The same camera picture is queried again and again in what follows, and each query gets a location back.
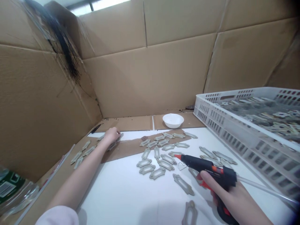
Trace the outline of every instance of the hand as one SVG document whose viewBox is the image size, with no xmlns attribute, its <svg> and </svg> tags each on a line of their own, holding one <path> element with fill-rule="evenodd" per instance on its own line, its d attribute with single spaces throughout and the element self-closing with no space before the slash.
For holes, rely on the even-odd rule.
<svg viewBox="0 0 300 225">
<path fill-rule="evenodd" d="M 109 128 L 104 135 L 103 140 L 108 142 L 109 144 L 114 143 L 121 136 L 120 131 L 116 128 Z"/>
<path fill-rule="evenodd" d="M 218 205 L 218 195 L 239 224 L 272 224 L 240 181 L 227 192 L 204 170 L 198 174 L 197 179 L 205 181 L 213 190 L 211 194 L 214 204 Z"/>
</svg>

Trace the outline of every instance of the glue gun trigger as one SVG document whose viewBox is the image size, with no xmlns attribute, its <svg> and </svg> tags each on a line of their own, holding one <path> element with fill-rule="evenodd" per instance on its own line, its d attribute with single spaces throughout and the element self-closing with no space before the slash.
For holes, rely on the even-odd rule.
<svg viewBox="0 0 300 225">
<path fill-rule="evenodd" d="M 199 185 L 202 186 L 202 187 L 204 187 L 204 188 L 207 188 L 207 189 L 213 191 L 213 190 L 207 185 L 207 183 L 205 183 L 205 181 L 202 181 L 202 183 L 199 184 Z"/>
</svg>

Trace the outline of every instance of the pink sleeve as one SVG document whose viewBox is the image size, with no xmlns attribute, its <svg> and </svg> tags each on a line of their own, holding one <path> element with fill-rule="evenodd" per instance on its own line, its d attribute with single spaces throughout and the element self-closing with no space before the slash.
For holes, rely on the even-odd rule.
<svg viewBox="0 0 300 225">
<path fill-rule="evenodd" d="M 67 206 L 55 206 L 47 210 L 35 225 L 79 225 L 77 213 Z"/>
</svg>

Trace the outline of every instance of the window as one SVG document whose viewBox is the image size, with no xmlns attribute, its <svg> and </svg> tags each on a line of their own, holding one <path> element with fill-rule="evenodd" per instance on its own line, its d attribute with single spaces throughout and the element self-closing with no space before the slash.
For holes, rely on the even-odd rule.
<svg viewBox="0 0 300 225">
<path fill-rule="evenodd" d="M 77 2 L 78 0 L 70 1 L 76 3 L 67 6 L 67 9 L 69 9 L 76 16 L 81 16 L 92 11 L 104 9 L 130 0 L 82 0 L 80 2 Z"/>
<path fill-rule="evenodd" d="M 92 3 L 94 11 L 104 9 L 130 0 L 100 0 Z"/>
<path fill-rule="evenodd" d="M 81 16 L 87 13 L 90 13 L 92 11 L 90 4 L 81 6 L 79 8 L 73 9 L 71 10 L 71 12 L 75 15 L 75 16 Z"/>
</svg>

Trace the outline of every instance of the small white bowl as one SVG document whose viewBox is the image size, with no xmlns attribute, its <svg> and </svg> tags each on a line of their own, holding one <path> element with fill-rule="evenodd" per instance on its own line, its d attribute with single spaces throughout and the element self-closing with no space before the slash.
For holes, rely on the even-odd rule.
<svg viewBox="0 0 300 225">
<path fill-rule="evenodd" d="M 162 120 L 165 122 L 166 126 L 171 129 L 180 127 L 180 125 L 184 122 L 184 118 L 182 116 L 173 113 L 164 115 Z"/>
</svg>

